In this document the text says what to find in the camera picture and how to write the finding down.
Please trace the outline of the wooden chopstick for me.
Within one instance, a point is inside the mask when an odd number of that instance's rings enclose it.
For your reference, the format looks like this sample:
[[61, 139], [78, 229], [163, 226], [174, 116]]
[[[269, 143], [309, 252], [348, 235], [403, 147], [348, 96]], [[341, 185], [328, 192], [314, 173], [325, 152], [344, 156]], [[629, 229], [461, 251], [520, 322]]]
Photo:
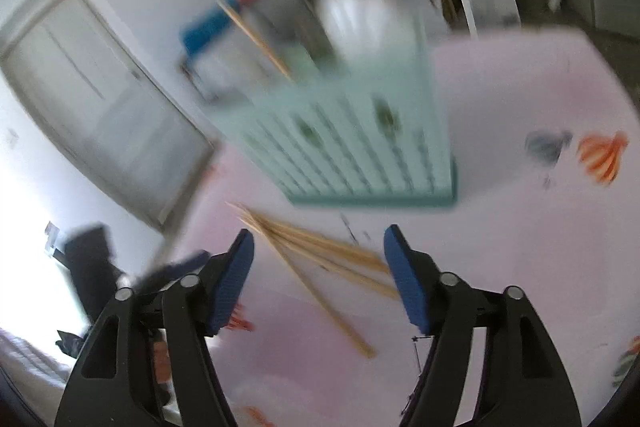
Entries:
[[349, 282], [352, 282], [356, 285], [368, 288], [370, 289], [370, 291], [374, 291], [378, 295], [382, 295], [394, 300], [399, 299], [398, 292], [396, 291], [396, 289], [390, 286], [389, 283], [384, 283], [382, 281], [374, 279], [373, 277], [370, 277], [370, 275], [357, 271], [356, 267], [360, 267], [360, 265], [353, 265], [352, 263], [337, 257], [329, 256], [327, 254], [320, 254], [318, 253], [318, 251], [310, 251], [305, 247], [286, 243], [283, 239], [278, 239], [278, 241], [282, 243], [287, 253], [299, 255], [300, 257], [303, 257], [310, 262], [314, 262], [316, 265], [319, 265], [319, 267], [325, 269], [326, 271], [330, 271], [338, 275], [339, 277], [343, 277], [343, 279], [348, 280]]
[[283, 239], [286, 243], [305, 247], [310, 251], [318, 251], [320, 254], [337, 257], [360, 267], [375, 272], [390, 274], [386, 263], [373, 251], [352, 245], [346, 242], [330, 239], [322, 234], [304, 230], [291, 225], [291, 223], [268, 218], [263, 213], [250, 208], [228, 202], [228, 206], [239, 211], [242, 218], [248, 218], [261, 225], [277, 239]]
[[265, 241], [269, 244], [271, 249], [282, 259], [282, 261], [286, 264], [288, 269], [295, 275], [296, 279], [299, 280], [306, 291], [308, 291], [309, 295], [314, 298], [314, 301], [318, 303], [318, 305], [322, 308], [323, 312], [330, 318], [332, 323], [347, 337], [349, 342], [367, 359], [373, 359], [376, 357], [378, 352], [364, 340], [359, 333], [350, 325], [343, 317], [340, 312], [337, 312], [334, 309], [334, 306], [326, 300], [321, 294], [321, 291], [314, 286], [314, 283], [311, 282], [311, 279], [307, 277], [306, 274], [303, 273], [301, 269], [295, 264], [291, 256], [285, 251], [281, 242], [279, 242], [270, 232], [268, 232], [262, 225], [258, 225], [258, 223], [253, 218], [244, 218], [241, 217], [240, 220], [244, 223], [244, 225], [248, 225], [252, 230], [259, 233]]

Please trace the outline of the wooden chopstick across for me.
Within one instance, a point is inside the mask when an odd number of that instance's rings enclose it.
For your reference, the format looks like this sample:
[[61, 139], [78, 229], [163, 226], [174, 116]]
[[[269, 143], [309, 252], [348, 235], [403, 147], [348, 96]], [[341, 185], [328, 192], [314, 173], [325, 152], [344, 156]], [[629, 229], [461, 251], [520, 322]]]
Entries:
[[288, 65], [285, 64], [285, 61], [283, 61], [280, 55], [277, 54], [277, 51], [270, 46], [268, 41], [256, 29], [250, 26], [250, 24], [244, 20], [242, 15], [237, 10], [233, 9], [228, 2], [218, 0], [217, 4], [224, 11], [224, 14], [232, 20], [235, 26], [238, 26], [244, 34], [250, 38], [250, 41], [254, 43], [254, 45], [257, 46], [266, 57], [269, 58], [269, 61], [280, 72], [280, 74], [287, 80], [293, 80], [291, 69], [288, 68]]

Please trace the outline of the white door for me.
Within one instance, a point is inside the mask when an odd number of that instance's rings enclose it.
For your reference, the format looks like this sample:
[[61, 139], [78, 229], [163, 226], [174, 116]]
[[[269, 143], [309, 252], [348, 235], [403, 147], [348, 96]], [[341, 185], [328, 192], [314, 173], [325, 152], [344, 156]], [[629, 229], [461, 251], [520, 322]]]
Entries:
[[175, 219], [214, 146], [93, 0], [1, 0], [1, 72], [84, 176], [151, 228]]

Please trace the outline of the pink balloon tablecloth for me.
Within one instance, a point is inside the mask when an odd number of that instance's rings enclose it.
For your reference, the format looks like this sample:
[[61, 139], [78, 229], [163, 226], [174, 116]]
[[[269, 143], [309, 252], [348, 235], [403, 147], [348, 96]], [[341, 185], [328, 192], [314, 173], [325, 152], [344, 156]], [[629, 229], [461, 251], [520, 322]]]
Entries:
[[[458, 165], [458, 198], [439, 209], [292, 206], [227, 148], [172, 251], [225, 251], [236, 207], [380, 251], [398, 225], [408, 243], [470, 285], [520, 286], [561, 355], [580, 416], [612, 397], [639, 334], [639, 121], [604, 58], [578, 30], [454, 40], [434, 55]], [[428, 344], [401, 303], [298, 260], [375, 349], [366, 359], [264, 242], [241, 296], [250, 329], [209, 343], [244, 424], [395, 426]]]

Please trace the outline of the blue plastic bag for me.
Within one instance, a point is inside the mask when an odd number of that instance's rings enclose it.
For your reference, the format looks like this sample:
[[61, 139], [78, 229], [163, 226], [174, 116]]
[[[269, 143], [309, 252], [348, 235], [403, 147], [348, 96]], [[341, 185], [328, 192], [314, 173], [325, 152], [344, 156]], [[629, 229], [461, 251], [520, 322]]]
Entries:
[[205, 14], [180, 34], [187, 58], [194, 58], [217, 40], [232, 25], [232, 19], [219, 5]]

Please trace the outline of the mint green utensil holder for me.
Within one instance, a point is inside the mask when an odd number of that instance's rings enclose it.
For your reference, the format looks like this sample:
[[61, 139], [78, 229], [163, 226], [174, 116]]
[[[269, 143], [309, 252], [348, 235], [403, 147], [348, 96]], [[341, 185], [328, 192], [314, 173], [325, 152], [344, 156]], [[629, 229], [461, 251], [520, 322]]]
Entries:
[[294, 205], [449, 207], [458, 174], [424, 23], [354, 65], [215, 105], [210, 121]]

